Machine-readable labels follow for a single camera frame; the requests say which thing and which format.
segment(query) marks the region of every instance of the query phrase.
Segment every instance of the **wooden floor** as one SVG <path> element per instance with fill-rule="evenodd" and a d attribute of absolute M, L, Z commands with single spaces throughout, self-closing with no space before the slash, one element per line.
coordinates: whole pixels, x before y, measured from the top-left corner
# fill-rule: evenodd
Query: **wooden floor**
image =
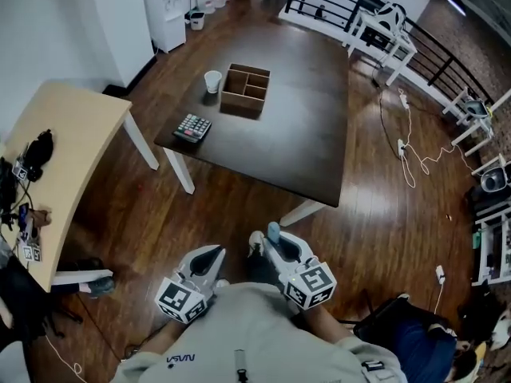
<path fill-rule="evenodd" d="M 248 22 L 279 23 L 276 15 L 282 6 L 282 0 L 232 0 L 218 14 L 206 17 L 203 31 L 189 32 L 186 45 L 169 55 L 158 54 L 158 62 L 129 96 L 133 116 L 148 142 L 198 74 L 200 59 L 218 36 Z M 457 325 L 456 309 L 469 293 L 473 265 L 462 195 L 473 181 L 456 152 L 431 164 L 430 176 L 411 160 L 417 187 L 406 185 L 401 162 L 382 130 L 379 95 L 365 61 L 356 55 L 351 58 L 340 205 L 324 208 L 289 231 L 306 239 L 334 272 L 339 284 L 327 305 L 336 317 L 356 319 L 365 314 L 363 289 L 374 306 L 406 291 L 414 304 L 432 310 L 439 292 L 434 269 L 442 264 L 447 280 L 439 313 Z M 386 80 L 384 75 L 377 78 Z M 413 111 L 423 111 L 413 112 L 412 144 L 420 155 L 436 157 L 439 148 L 450 142 L 437 117 L 440 108 L 400 79 L 382 96 L 392 143 L 408 131 L 397 94 L 400 86 L 407 91 Z M 69 257 L 99 256 L 115 271 L 114 293 L 97 300 L 81 297 L 117 357 L 123 357 L 128 344 L 139 342 L 165 322 L 153 297 L 162 277 L 172 273 L 185 251 L 221 243 L 228 249 L 225 276 L 231 282 L 243 281 L 250 233 L 264 230 L 268 222 L 302 201 L 195 160 L 187 160 L 196 185 L 195 194 L 188 195 L 162 150 L 152 148 L 160 161 L 157 172 L 148 168 L 124 131 L 115 136 L 81 199 L 64 249 Z M 81 364 L 88 383 L 108 381 L 118 360 L 77 297 L 68 297 L 65 304 L 84 317 L 84 324 L 57 318 L 67 337 L 58 341 L 50 335 L 50 339 L 64 359 Z M 36 342 L 31 358 L 37 381 L 77 381 L 46 340 Z"/>

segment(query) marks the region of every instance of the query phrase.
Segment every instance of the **dark wooden table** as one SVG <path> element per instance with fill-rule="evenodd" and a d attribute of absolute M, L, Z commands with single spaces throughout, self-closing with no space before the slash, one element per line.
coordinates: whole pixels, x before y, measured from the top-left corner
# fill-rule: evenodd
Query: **dark wooden table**
<path fill-rule="evenodd" d="M 182 155 L 228 168 L 309 199 L 281 223 L 294 223 L 324 205 L 337 207 L 347 130 L 347 52 L 339 43 L 286 25 L 226 33 L 210 62 L 172 111 L 155 144 L 164 148 L 185 191 L 195 190 Z M 263 111 L 237 116 L 209 94 L 204 73 L 231 63 L 271 72 Z M 189 114 L 212 122 L 199 144 L 172 132 Z"/>

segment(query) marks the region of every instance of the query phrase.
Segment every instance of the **black hair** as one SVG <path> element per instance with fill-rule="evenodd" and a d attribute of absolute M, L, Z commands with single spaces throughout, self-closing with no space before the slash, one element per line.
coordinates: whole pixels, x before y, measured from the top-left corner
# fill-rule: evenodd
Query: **black hair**
<path fill-rule="evenodd" d="M 461 352 L 456 358 L 454 358 L 454 375 L 453 380 L 458 381 L 464 377 L 467 377 L 472 372 L 477 364 L 477 355 L 471 350 Z"/>

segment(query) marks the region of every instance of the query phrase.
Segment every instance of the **power plug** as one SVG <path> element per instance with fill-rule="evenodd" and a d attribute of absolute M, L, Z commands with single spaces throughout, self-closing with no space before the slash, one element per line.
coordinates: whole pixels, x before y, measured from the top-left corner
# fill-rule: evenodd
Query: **power plug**
<path fill-rule="evenodd" d="M 401 100 L 402 107 L 404 109 L 410 109 L 410 106 L 408 105 L 408 99 L 406 98 L 406 95 L 404 93 L 399 95 L 399 99 Z"/>
<path fill-rule="evenodd" d="M 398 155 L 399 157 L 403 157 L 405 155 L 405 144 L 401 139 L 398 139 Z"/>
<path fill-rule="evenodd" d="M 446 281 L 446 275 L 444 274 L 444 269 L 441 265 L 437 266 L 435 272 L 437 273 L 437 280 L 440 285 Z"/>

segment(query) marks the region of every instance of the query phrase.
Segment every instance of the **ceiling light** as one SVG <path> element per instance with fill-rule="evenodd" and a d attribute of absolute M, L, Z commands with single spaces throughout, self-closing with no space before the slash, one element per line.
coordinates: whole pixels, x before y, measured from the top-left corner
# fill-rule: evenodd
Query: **ceiling light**
<path fill-rule="evenodd" d="M 466 16 L 466 12 L 465 12 L 465 5 L 461 2 L 461 0 L 447 0 L 449 2 L 449 4 L 454 7 L 456 9 L 456 11 L 463 15 L 463 16 Z"/>

